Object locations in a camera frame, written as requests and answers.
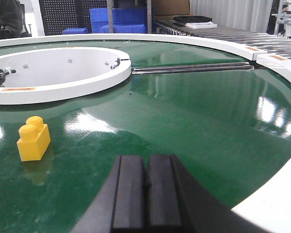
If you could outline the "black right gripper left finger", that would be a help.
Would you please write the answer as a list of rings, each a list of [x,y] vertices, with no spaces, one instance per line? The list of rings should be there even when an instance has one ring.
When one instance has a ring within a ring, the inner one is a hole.
[[[101,190],[71,232],[144,232],[144,182],[141,156],[118,155]]]

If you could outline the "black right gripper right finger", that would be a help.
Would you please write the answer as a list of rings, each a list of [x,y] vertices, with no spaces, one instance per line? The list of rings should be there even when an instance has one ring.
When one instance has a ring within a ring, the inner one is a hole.
[[[262,233],[210,194],[176,155],[151,155],[147,165],[149,233]]]

